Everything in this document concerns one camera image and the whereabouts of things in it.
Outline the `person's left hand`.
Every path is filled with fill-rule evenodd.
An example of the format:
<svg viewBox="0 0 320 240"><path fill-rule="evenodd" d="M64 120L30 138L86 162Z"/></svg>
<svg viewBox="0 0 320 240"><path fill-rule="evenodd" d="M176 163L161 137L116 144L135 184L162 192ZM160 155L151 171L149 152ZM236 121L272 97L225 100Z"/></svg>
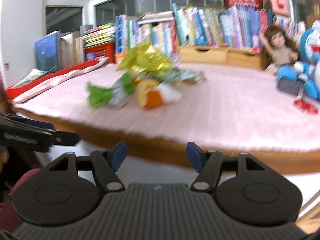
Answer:
<svg viewBox="0 0 320 240"><path fill-rule="evenodd" d="M3 170L3 165L8 162L9 159L9 153L7 149L3 146L0 148L0 172Z"/></svg>

